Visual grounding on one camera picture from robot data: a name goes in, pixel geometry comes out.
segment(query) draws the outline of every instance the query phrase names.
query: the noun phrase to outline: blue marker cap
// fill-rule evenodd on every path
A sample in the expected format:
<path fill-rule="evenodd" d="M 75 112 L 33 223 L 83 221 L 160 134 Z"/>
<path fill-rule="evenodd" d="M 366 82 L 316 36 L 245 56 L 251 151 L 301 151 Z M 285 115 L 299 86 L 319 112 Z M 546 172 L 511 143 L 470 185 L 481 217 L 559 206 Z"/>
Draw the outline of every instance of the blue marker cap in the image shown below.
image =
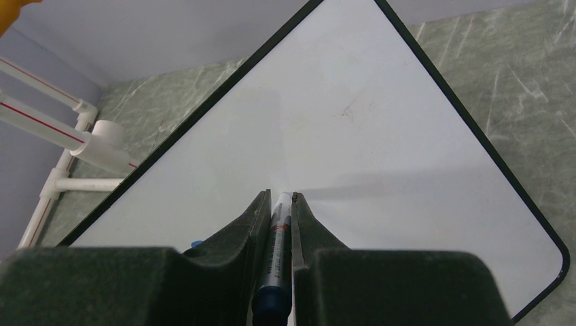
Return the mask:
<path fill-rule="evenodd" d="M 252 299 L 252 325 L 286 326 L 292 310 L 292 296 L 281 287 L 263 287 Z"/>

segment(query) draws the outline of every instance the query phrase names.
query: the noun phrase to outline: green marble surface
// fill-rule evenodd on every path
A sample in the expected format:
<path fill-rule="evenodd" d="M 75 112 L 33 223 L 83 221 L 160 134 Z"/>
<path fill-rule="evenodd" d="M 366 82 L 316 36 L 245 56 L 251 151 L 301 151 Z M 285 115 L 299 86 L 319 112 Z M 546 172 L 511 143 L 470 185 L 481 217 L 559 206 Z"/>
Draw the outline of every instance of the green marble surface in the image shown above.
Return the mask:
<path fill-rule="evenodd" d="M 551 0 L 409 26 L 476 122 L 576 253 L 576 1 Z M 142 160 L 242 62 L 108 87 L 99 118 Z M 114 177 L 83 162 L 74 177 Z M 41 243 L 55 245 L 106 195 L 69 192 Z M 576 274 L 518 325 L 576 325 Z"/>

